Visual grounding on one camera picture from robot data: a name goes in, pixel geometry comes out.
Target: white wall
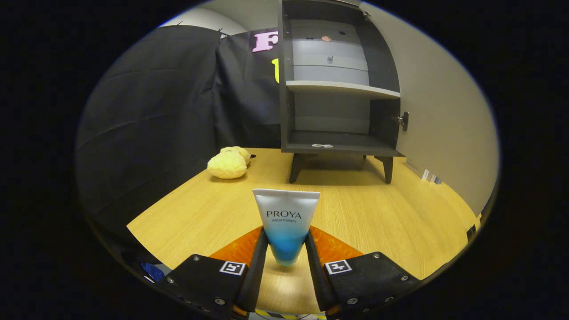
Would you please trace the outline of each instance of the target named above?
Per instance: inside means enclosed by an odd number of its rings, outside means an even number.
[[[239,34],[247,31],[247,29],[243,28],[240,24],[229,19],[228,17],[204,8],[195,8],[186,11],[176,16],[175,18],[170,19],[160,27],[175,26],[178,23],[180,25],[198,26],[212,30],[219,30],[220,28],[223,28],[221,32],[229,35]]]
[[[247,30],[278,27],[278,0],[213,0],[200,5],[229,17]]]
[[[399,76],[401,112],[410,112],[408,131],[399,131],[398,151],[441,177],[478,215],[496,182],[500,156],[482,92],[424,33],[368,3],[360,8],[387,41]]]

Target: pink sticker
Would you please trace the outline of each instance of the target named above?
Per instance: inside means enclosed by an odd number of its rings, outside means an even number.
[[[254,35],[254,37],[257,38],[257,44],[253,48],[253,52],[271,50],[273,48],[271,44],[277,44],[279,42],[278,34],[278,31],[273,31]]]

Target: black curtain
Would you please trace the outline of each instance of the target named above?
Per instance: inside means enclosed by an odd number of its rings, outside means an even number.
[[[76,140],[80,198],[94,222],[137,244],[126,225],[206,168],[215,147],[217,31],[157,28],[91,94]]]
[[[271,50],[253,52],[255,34],[277,31],[260,29],[228,36],[217,49],[216,138],[217,147],[281,147],[279,87]]]
[[[277,49],[255,34],[220,39],[161,27],[127,50],[92,92],[76,140],[81,201],[111,243],[146,252],[126,225],[226,146],[280,147]]]

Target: black cabinet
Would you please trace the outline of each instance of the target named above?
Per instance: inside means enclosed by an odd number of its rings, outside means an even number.
[[[281,150],[294,153],[290,182],[320,153],[373,155],[391,182],[399,132],[395,62],[375,25],[339,1],[281,0]]]

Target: cabinet leg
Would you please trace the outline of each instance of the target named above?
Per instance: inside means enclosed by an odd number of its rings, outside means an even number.
[[[390,184],[393,175],[393,157],[374,156],[374,158],[384,163],[385,183]]]
[[[290,168],[290,177],[288,182],[295,183],[296,179],[298,178],[298,174],[300,173],[300,168],[304,161],[309,158],[313,158],[317,156],[317,154],[304,154],[304,153],[295,153],[292,157],[292,166]]]

